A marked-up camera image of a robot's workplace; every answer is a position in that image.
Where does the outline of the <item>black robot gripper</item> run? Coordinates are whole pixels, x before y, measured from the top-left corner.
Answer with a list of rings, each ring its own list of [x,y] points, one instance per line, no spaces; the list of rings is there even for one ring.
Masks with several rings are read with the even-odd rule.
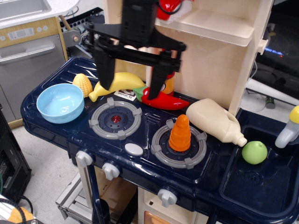
[[[158,97],[168,75],[179,71],[186,45],[157,31],[157,0],[125,0],[120,24],[90,22],[88,48],[97,68],[100,85],[109,90],[114,80],[115,60],[153,67],[149,99]]]

